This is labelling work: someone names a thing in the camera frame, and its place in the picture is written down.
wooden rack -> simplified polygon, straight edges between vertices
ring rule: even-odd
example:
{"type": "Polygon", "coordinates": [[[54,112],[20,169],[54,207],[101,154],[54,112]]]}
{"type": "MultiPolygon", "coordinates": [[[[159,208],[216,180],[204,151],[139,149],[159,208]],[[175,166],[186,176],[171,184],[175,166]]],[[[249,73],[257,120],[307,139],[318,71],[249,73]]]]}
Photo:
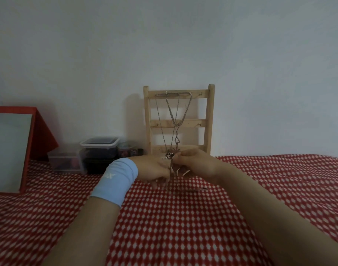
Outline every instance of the wooden rack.
{"type": "MultiPolygon", "coordinates": [[[[205,128],[203,145],[180,145],[180,150],[199,148],[207,153],[211,153],[211,137],[213,123],[213,104],[214,104],[214,84],[208,85],[206,90],[149,90],[148,86],[143,87],[143,95],[145,102],[145,117],[146,117],[146,135],[147,135],[147,152],[148,154],[164,154],[166,153],[165,145],[152,145],[152,129],[159,128],[159,120],[151,119],[151,107],[149,100],[165,99],[166,93],[178,93],[177,95],[168,95],[168,99],[190,98],[190,93],[193,99],[206,98],[206,118],[195,120],[184,120],[180,127],[184,128],[205,128]]],[[[171,120],[162,120],[163,128],[173,128],[171,120]]]]}

white logo on wristband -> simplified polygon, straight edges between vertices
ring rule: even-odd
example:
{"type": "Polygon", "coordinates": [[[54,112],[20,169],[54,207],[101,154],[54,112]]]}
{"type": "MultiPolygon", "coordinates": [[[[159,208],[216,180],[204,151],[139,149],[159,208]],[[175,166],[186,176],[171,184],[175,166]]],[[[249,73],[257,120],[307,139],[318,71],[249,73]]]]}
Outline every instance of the white logo on wristband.
{"type": "Polygon", "coordinates": [[[115,174],[112,174],[112,173],[109,173],[109,174],[104,174],[103,176],[102,176],[102,178],[108,178],[108,179],[111,179],[113,176],[115,176],[115,174]]]}

checkered tablecloth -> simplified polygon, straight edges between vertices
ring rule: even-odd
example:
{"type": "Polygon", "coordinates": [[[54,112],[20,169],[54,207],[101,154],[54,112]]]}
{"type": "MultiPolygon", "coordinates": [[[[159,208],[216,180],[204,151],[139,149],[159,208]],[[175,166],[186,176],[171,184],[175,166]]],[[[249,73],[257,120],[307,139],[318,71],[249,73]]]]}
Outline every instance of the checkered tablecloth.
{"type": "MultiPolygon", "coordinates": [[[[338,158],[219,157],[246,172],[338,242],[338,158]]],[[[27,192],[0,195],[0,265],[39,265],[76,217],[99,175],[55,174],[32,162],[27,192]]],[[[108,265],[269,265],[226,192],[200,179],[153,191],[135,182],[111,240],[108,265]]]]}

person's right hand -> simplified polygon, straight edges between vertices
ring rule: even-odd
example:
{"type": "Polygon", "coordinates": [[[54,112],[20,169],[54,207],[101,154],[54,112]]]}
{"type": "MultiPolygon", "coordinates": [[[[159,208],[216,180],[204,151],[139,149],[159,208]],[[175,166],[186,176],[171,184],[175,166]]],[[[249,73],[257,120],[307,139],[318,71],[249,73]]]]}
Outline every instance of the person's right hand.
{"type": "Polygon", "coordinates": [[[178,152],[173,157],[173,170],[178,171],[178,177],[184,179],[199,176],[209,183],[220,184],[220,171],[227,163],[210,156],[200,149],[188,149],[178,152]]]}

person's left arm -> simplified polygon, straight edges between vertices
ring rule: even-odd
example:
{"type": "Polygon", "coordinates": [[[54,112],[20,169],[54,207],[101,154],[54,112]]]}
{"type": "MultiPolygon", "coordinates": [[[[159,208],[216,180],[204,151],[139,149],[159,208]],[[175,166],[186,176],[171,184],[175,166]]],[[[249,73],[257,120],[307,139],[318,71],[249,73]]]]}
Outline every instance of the person's left arm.
{"type": "Polygon", "coordinates": [[[104,265],[121,204],[134,180],[157,188],[156,179],[169,177],[168,161],[158,157],[114,161],[42,265],[104,265]]]}

